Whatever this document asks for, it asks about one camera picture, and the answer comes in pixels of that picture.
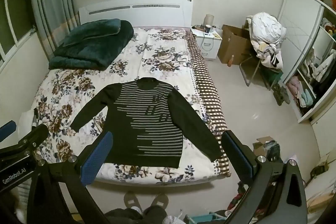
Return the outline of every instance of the sweater sleeve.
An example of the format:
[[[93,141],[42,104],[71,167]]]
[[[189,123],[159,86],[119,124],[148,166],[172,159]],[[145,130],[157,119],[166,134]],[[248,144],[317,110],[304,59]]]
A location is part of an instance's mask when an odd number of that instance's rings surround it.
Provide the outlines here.
[[[168,107],[173,123],[211,161],[223,155],[215,136],[176,89],[173,89],[168,96]]]
[[[78,132],[82,126],[92,120],[104,107],[114,101],[114,85],[104,87],[80,110],[70,125],[74,131]]]

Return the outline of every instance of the window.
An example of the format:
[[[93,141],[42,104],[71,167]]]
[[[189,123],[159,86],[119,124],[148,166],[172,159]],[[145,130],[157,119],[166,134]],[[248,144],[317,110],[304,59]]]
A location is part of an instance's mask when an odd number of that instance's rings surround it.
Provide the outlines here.
[[[35,31],[31,0],[0,0],[0,68]]]

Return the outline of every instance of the blue textured pad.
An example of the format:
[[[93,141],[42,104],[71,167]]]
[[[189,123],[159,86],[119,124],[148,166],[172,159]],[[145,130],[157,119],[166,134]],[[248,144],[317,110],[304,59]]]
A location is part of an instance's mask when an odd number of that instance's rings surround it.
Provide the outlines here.
[[[248,160],[245,158],[239,147],[235,144],[227,132],[224,132],[222,135],[222,143],[224,140],[230,144],[226,145],[224,148],[226,155],[228,156],[239,179],[244,184],[247,184],[246,179],[252,179],[253,177],[252,166],[249,164]]]
[[[10,121],[0,127],[0,142],[6,139],[10,134],[14,133],[16,130],[16,123],[14,121]]]
[[[101,139],[86,162],[81,167],[81,182],[84,186],[91,184],[103,165],[113,145],[113,135],[109,131]]]

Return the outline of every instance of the glass pane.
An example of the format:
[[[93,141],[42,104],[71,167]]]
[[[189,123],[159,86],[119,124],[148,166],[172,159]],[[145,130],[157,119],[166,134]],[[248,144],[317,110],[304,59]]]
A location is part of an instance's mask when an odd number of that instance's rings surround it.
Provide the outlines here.
[[[5,0],[0,0],[0,44],[5,54],[8,53],[8,51],[15,45],[11,29],[9,28],[7,21]]]
[[[10,20],[19,41],[34,24],[31,0],[7,0]]]

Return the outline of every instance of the metal bolt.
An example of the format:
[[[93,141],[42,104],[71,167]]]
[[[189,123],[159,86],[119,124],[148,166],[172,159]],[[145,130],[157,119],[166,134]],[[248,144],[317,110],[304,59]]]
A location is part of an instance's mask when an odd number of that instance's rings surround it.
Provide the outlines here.
[[[39,160],[39,162],[37,163],[39,166],[43,166],[46,163],[46,161],[44,159]]]
[[[264,156],[258,156],[258,160],[260,162],[265,162],[266,161],[266,158]]]
[[[68,161],[70,161],[70,162],[75,162],[76,160],[77,160],[77,156],[70,156],[68,158]]]
[[[290,164],[290,165],[293,165],[293,166],[295,166],[297,163],[296,163],[296,161],[295,161],[295,160],[293,160],[293,159],[290,159],[290,160],[289,160],[289,164]]]

